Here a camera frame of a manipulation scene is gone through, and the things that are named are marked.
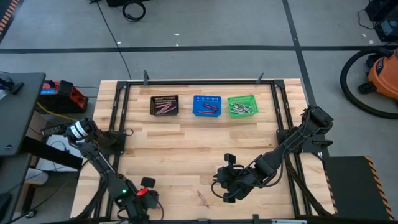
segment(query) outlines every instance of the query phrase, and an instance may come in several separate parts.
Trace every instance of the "concrete floor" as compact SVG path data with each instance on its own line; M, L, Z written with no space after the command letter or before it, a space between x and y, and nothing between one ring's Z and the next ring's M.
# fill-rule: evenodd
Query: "concrete floor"
M318 1L287 0L301 46L382 45L373 30L360 27L357 12L368 0ZM332 156L370 156L373 158L393 213L398 214L398 121L376 118L349 104L339 84L340 72L355 51L336 49L303 51L308 77L293 48L294 42L281 0L150 0L147 14L138 23L124 20L121 12L100 2L104 15L120 47L183 46L290 46L288 50L201 50L173 52L123 52L132 79L141 79L146 69L151 78L264 78L309 77L318 105L335 119L327 135L335 143ZM370 26L365 14L362 23ZM114 42L96 4L85 0L25 0L0 43L2 49L79 49L113 48ZM47 79L65 79L76 86L98 86L101 80L127 79L118 53L0 54L0 70L45 72ZM354 88L364 81L365 67L358 62L349 82ZM95 89L82 89L95 96ZM388 111L396 106L384 98L365 98L371 105ZM91 116L95 98L86 114ZM35 201L41 201L54 186L43 186ZM66 220L74 196L74 185L67 186L39 209L31 220L43 223Z

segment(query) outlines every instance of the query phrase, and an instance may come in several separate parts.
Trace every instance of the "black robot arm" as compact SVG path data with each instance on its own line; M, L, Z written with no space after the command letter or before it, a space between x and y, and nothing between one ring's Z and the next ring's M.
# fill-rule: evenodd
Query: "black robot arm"
M141 182L144 188L138 189L129 179L118 174L104 157L104 154L120 154L125 133L102 132L94 121L86 118L68 126L64 136L97 170L115 204L127 212L128 220L131 223L147 223L149 216L146 211L156 208L159 198L155 190L147 188L154 187L155 180L144 177Z
M320 107L309 106L302 114L302 124L289 130L282 144L272 152L259 155L246 167L235 165L236 157L225 154L224 159L228 165L217 170L211 186L213 193L226 203L235 203L235 199L244 199L254 187L270 187L267 184L276 176L284 158L292 152L301 152L304 141L314 134L327 133L333 126L332 121L333 118ZM223 196L214 192L213 186L216 183L227 189Z

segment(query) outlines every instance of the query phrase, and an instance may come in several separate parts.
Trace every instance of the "metal bracket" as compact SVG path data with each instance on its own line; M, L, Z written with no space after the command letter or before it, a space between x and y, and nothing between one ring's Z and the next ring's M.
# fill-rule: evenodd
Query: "metal bracket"
M103 152L106 155L120 155L124 153L125 150L125 145L126 145L126 133L120 133L120 132L109 132L105 131L105 135L110 136L114 135L113 138L118 140L117 144L114 144L109 147L103 147Z
M253 214L253 224L260 224L260 216L258 214Z
M148 85L149 75L147 70L144 70L144 85Z
M260 84L261 83L261 79L262 79L263 76L264 76L264 72L261 73L261 75L259 76L259 78L256 81L256 84Z
M324 134L314 134L310 139L304 141L303 152L324 152L325 149L333 144L331 140L325 140Z
M284 80L274 80L274 84L279 86L279 88L285 88L285 81Z
M127 85L127 81L118 81L116 85L116 91L123 89Z

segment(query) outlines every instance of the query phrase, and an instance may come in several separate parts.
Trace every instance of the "black basket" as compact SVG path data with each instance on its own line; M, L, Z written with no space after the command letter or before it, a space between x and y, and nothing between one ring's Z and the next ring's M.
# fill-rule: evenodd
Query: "black basket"
M156 106L161 106L160 103L171 103L172 105L165 111L175 107L175 109L170 110L166 113L159 113L163 107L156 108ZM150 98L150 115L154 116L173 116L178 114L178 96L153 96Z

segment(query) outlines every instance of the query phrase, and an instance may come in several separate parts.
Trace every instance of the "red light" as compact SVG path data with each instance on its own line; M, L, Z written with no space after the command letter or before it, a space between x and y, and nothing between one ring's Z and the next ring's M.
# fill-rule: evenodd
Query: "red light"
M144 188L138 191L137 196L143 196L146 192L148 192L148 188Z
M44 88L44 89L46 89L46 88L51 88L51 86L50 86L50 84L48 84L48 83L43 83L43 88Z

